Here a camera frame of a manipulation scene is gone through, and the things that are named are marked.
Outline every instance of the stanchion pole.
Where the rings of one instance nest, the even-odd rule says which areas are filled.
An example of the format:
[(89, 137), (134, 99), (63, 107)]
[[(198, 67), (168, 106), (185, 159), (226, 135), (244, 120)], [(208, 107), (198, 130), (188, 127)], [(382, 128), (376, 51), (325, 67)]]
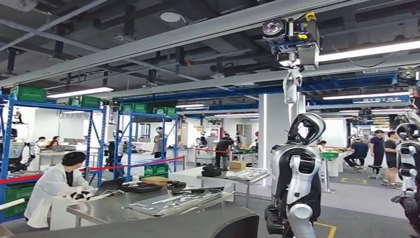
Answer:
[(185, 158), (185, 155), (182, 156), (182, 170), (186, 170), (187, 169), (187, 159)]
[(323, 193), (337, 193), (336, 190), (331, 189), (329, 187), (329, 174), (328, 174), (328, 159), (324, 159), (324, 190), (322, 191)]

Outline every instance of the chair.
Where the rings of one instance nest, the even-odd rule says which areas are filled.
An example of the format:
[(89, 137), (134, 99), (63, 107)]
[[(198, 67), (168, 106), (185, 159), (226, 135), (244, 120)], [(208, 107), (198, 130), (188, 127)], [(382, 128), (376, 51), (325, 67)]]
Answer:
[(369, 175), (369, 179), (383, 179), (383, 176), (379, 174), (379, 170), (382, 169), (382, 166), (377, 165), (368, 165), (369, 168), (372, 168), (372, 175)]

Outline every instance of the laptop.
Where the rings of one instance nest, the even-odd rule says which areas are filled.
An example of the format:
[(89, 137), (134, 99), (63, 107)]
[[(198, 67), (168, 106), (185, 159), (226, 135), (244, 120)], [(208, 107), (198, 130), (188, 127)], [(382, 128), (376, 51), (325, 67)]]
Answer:
[(51, 150), (54, 152), (64, 152), (65, 149), (66, 149), (65, 145), (57, 145), (57, 146), (51, 147)]
[(124, 178), (118, 178), (118, 179), (102, 182), (101, 186), (99, 186), (98, 190), (95, 192), (95, 196), (99, 196), (107, 190), (111, 190), (111, 191), (120, 190), (123, 182), (124, 182)]

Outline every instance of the metal tray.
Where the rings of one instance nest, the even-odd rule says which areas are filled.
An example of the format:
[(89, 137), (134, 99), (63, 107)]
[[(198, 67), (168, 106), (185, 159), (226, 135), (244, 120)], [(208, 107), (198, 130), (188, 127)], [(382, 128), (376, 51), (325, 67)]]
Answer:
[(182, 194), (172, 196), (162, 195), (134, 202), (128, 205), (131, 209), (151, 216), (163, 216), (170, 213), (185, 211), (189, 208), (204, 204), (209, 199), (221, 197), (221, 191), (206, 191), (204, 193)]

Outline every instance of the woman in white coat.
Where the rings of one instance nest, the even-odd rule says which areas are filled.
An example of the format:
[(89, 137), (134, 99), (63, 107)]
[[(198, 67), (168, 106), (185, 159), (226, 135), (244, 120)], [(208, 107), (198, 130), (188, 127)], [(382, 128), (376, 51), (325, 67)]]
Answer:
[(77, 191), (93, 189), (78, 170), (85, 161), (83, 152), (71, 152), (63, 156), (61, 164), (50, 167), (35, 184), (24, 216), (34, 228), (49, 226), (52, 199)]

